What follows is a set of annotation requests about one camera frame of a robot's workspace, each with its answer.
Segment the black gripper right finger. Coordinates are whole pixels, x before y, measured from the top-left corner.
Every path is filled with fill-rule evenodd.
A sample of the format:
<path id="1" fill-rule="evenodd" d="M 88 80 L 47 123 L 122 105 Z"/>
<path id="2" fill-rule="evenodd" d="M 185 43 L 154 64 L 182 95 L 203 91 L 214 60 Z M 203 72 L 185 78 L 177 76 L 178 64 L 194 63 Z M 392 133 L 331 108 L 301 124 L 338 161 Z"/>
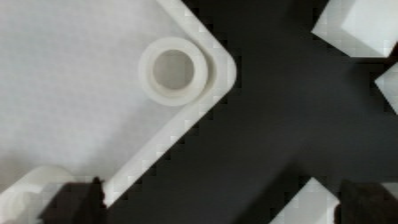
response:
<path id="1" fill-rule="evenodd" d="M 342 182 L 335 224 L 398 224 L 398 182 Z"/>

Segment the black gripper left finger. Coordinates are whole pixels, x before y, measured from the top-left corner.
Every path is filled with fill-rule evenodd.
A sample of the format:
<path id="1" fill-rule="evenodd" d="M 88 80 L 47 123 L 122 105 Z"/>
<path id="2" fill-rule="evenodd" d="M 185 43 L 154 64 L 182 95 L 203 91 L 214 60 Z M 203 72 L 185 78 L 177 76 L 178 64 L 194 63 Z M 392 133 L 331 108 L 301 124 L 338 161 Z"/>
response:
<path id="1" fill-rule="evenodd" d="M 42 224 L 102 224 L 107 213 L 104 181 L 70 182 L 40 214 Z"/>

